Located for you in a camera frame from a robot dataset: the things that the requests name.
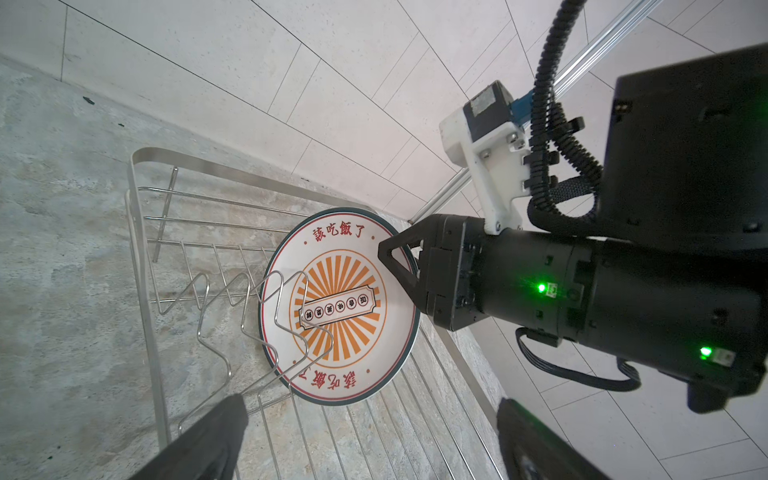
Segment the dish rack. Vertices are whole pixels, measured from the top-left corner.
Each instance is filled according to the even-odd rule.
[[[154,147],[134,152],[128,180],[160,449],[241,392],[250,424],[238,479],[506,478],[495,434],[425,316],[400,373],[350,406],[301,399],[280,381],[300,372],[279,377],[267,363],[262,346],[279,352],[259,337],[254,307],[279,305],[283,287],[306,275],[273,271],[279,287],[260,293],[270,254],[311,214],[370,207]]]

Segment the plate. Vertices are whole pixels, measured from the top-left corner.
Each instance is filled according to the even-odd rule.
[[[267,276],[275,270],[285,280],[306,275],[283,287],[279,306],[277,295],[260,305],[259,331],[277,350],[276,374],[290,369],[286,376],[295,376],[294,392],[302,398],[332,406],[358,402],[383,388],[405,362],[420,313],[377,257],[379,242],[397,233],[371,212],[334,208],[304,220],[277,247]],[[415,271],[410,251],[392,255]],[[262,294],[279,285],[277,275],[269,276]],[[274,353],[264,352],[274,367]],[[286,385],[288,379],[281,377]]]

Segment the plate rim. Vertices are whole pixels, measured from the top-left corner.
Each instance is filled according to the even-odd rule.
[[[358,214],[363,215],[364,217],[368,217],[370,220],[374,220],[375,222],[381,224],[382,227],[384,227],[387,231],[389,231],[393,236],[400,233],[395,227],[392,226],[390,222],[379,216],[378,214],[370,211],[370,210],[364,210],[362,208],[355,208],[355,207],[334,207],[329,208],[327,210],[322,210],[314,215],[311,215],[307,217],[306,219],[299,222],[289,233],[286,234],[286,236],[280,241],[280,244],[275,248],[274,253],[272,254],[272,258],[270,258],[269,263],[266,265],[266,269],[264,270],[264,278],[272,271],[272,266],[274,264],[275,259],[277,258],[277,254],[283,249],[283,247],[286,245],[288,240],[301,228],[304,228],[308,223],[313,222],[314,220],[322,217],[326,217],[330,214]],[[402,248],[402,252],[405,254],[406,259],[408,260],[409,265],[411,266],[411,269],[413,272],[416,272],[418,270],[418,265],[413,258],[413,253],[411,253],[410,249],[406,250],[405,248]],[[262,284],[259,292],[259,296],[263,298],[264,296],[264,289],[266,288],[266,283]],[[259,304],[259,308],[257,308],[256,318],[257,318],[257,324],[259,326],[259,338],[264,341],[264,330],[262,327],[261,322],[261,304]],[[414,314],[414,320],[413,320],[413,328],[411,333],[409,334],[408,342],[406,343],[406,347],[403,350],[403,354],[400,357],[400,359],[396,362],[396,364],[393,366],[392,370],[387,374],[384,379],[379,381],[378,384],[375,384],[372,388],[367,390],[366,392],[360,394],[359,396],[352,397],[351,399],[346,400],[321,400],[314,397],[310,397],[308,395],[305,395],[300,390],[296,388],[292,388],[290,383],[288,382],[287,378],[285,376],[281,376],[282,373],[278,373],[275,370],[275,375],[280,378],[280,381],[285,385],[285,387],[288,388],[289,391],[293,392],[293,394],[298,395],[302,399],[305,399],[307,402],[315,403],[317,405],[324,405],[324,406],[347,406],[352,405],[353,403],[360,402],[361,400],[365,400],[369,398],[370,396],[375,395],[377,392],[379,392],[381,389],[383,389],[385,386],[387,386],[392,379],[395,378],[395,376],[400,372],[402,369],[402,366],[405,364],[406,360],[408,359],[408,356],[411,353],[411,350],[413,350],[413,345],[416,341],[416,337],[419,334],[419,325],[421,324],[421,316],[422,313],[419,310],[417,306],[414,305],[413,308],[413,314]],[[270,364],[270,368],[275,368],[274,362],[272,362],[272,357],[269,354],[269,351],[267,350],[266,345],[261,346],[262,350],[264,351],[264,355],[266,357],[267,363]]]

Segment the black cable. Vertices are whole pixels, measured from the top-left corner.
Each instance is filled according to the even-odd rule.
[[[587,375],[586,373],[577,372],[575,370],[565,369],[561,366],[554,365],[546,360],[538,358],[534,353],[528,349],[522,342],[522,336],[527,335],[528,332],[533,330],[527,327],[520,327],[515,330],[515,336],[518,340],[518,346],[523,352],[525,358],[533,364],[537,369],[543,370],[546,373],[550,373],[554,376],[559,376],[562,379],[573,380],[586,386],[591,386],[596,389],[610,390],[612,392],[631,392],[640,388],[640,374],[637,370],[627,364],[627,361],[616,357],[616,366],[619,368],[619,372],[629,377],[626,380],[611,380],[603,379],[601,377]]]

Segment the white bracket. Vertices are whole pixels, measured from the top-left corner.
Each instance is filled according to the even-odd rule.
[[[530,154],[524,131],[508,121],[472,142],[463,108],[440,122],[442,147],[454,164],[467,168],[485,215],[485,232],[498,235],[505,228],[522,229],[522,218],[512,199],[527,197],[523,186],[531,169],[523,164]]]

